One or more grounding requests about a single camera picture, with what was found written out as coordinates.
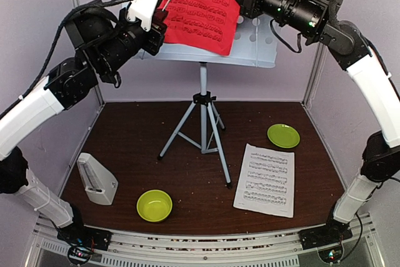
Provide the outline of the white perforated music stand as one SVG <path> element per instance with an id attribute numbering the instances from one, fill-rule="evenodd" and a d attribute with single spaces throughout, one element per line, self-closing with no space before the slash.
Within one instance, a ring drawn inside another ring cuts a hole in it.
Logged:
<path id="1" fill-rule="evenodd" d="M 159 8 L 166 10 L 167 6 L 162 5 L 163 1 L 169 3 L 171 0 L 160 0 Z M 216 98 L 207 89 L 208 64 L 273 68 L 277 42 L 267 27 L 268 22 L 267 17 L 244 19 L 239 15 L 234 41 L 228 56 L 183 44 L 169 44 L 164 40 L 164 45 L 156 55 L 156 59 L 199 63 L 201 87 L 200 91 L 193 96 L 187 111 L 159 153 L 159 159 L 163 159 L 175 138 L 180 136 L 198 148 L 202 154 L 218 153 L 226 184 L 227 186 L 232 184 L 219 135 L 219 132 L 224 131 L 226 127 L 215 107 Z"/>

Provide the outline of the red sheet music page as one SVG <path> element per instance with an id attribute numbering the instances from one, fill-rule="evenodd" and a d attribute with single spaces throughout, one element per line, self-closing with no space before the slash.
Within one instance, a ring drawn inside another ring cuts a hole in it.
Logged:
<path id="1" fill-rule="evenodd" d="M 183 44 L 228 56 L 239 17 L 235 0 L 171 0 L 165 42 Z"/>

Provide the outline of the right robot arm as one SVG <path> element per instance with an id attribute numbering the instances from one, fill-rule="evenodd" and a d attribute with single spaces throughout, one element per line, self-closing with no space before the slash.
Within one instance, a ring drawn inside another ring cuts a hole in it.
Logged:
<path id="1" fill-rule="evenodd" d="M 325 45 L 357 84 L 380 125 L 380 131 L 367 140 L 360 173 L 332 207 L 321 228 L 323 241 L 333 243 L 379 184 L 399 171 L 399 94 L 373 43 L 354 23 L 338 20 L 343 0 L 235 1 L 246 18 L 268 15 L 274 23 L 296 29 L 306 44 Z"/>

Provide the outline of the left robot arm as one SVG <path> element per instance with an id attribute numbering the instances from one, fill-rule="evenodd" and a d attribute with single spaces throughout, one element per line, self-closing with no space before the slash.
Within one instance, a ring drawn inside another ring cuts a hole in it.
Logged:
<path id="1" fill-rule="evenodd" d="M 99 82 L 121 85 L 119 68 L 140 50 L 156 55 L 163 45 L 163 0 L 93 0 L 71 10 L 58 29 L 75 54 L 48 71 L 1 114 L 1 192 L 22 197 L 76 244 L 90 238 L 77 207 L 63 201 L 29 169 L 19 143 L 53 116 L 82 101 Z"/>

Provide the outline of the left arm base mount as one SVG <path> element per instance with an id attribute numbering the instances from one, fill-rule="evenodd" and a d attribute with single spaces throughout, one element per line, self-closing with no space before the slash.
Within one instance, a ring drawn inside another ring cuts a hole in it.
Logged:
<path id="1" fill-rule="evenodd" d="M 57 238 L 69 245 L 67 259 L 76 266 L 88 263 L 96 250 L 107 251 L 112 237 L 110 231 L 86 226 L 83 232 L 58 227 L 56 230 Z"/>

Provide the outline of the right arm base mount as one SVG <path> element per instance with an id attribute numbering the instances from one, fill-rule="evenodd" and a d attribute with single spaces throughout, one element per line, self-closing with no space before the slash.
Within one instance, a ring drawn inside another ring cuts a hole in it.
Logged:
<path id="1" fill-rule="evenodd" d="M 348 224 L 337 221 L 303 229 L 298 234 L 303 250 L 315 248 L 324 263 L 332 264 L 338 263 L 344 258 L 343 241 L 353 236 Z"/>

